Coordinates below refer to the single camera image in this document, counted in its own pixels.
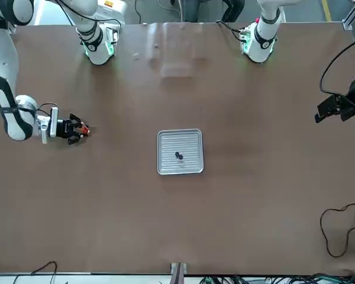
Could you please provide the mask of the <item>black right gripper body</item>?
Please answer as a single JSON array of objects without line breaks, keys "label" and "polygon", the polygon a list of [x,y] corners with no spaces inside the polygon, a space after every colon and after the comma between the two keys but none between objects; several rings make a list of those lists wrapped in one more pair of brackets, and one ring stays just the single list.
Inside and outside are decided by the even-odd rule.
[{"label": "black right gripper body", "polygon": [[70,120],[57,120],[56,136],[59,138],[69,138]]}]

